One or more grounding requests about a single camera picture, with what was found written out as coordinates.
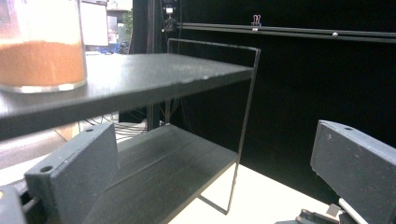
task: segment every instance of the green plant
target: green plant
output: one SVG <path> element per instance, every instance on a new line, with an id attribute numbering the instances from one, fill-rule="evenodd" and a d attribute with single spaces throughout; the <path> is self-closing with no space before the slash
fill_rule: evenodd
<path id="1" fill-rule="evenodd" d="M 132 19 L 132 8 L 128 12 L 122 14 L 122 22 L 124 23 L 125 27 L 125 34 L 128 38 L 132 36 L 132 27 L 133 27 L 133 19 Z"/>

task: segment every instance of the black backdrop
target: black backdrop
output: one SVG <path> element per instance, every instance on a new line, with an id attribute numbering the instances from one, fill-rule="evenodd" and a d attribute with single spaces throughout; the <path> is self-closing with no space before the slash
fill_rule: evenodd
<path id="1" fill-rule="evenodd" d="M 265 26 L 396 32 L 394 1 L 189 0 L 182 6 L 184 22 L 249 25 L 252 15 L 261 14 Z M 309 165 L 319 119 L 396 147 L 394 44 L 188 30 L 181 37 L 262 49 L 243 165 L 336 203 Z M 232 63 L 248 59 L 217 49 L 181 51 Z M 236 150 L 247 94 L 248 84 L 242 83 L 183 98 L 172 122 Z"/>

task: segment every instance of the bottom shelf board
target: bottom shelf board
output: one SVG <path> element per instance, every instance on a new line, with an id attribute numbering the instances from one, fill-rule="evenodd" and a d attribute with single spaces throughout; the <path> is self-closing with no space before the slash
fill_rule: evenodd
<path id="1" fill-rule="evenodd" d="M 120 169 L 84 223 L 166 223 L 236 158 L 172 125 L 121 142 Z"/>

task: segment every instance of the top shelf board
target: top shelf board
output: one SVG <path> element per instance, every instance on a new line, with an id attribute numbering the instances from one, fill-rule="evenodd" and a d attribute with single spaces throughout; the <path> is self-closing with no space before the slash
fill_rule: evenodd
<path id="1" fill-rule="evenodd" d="M 157 104 L 247 80 L 253 68 L 176 54 L 87 56 L 87 84 L 72 91 L 0 91 L 0 140 Z"/>

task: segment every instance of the binder clip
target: binder clip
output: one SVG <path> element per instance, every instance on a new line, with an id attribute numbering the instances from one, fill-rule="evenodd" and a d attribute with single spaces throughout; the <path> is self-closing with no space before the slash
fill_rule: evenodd
<path id="1" fill-rule="evenodd" d="M 253 22 L 251 23 L 252 26 L 262 26 L 262 24 L 260 23 L 260 18 L 262 16 L 261 15 L 254 15 L 253 16 Z"/>

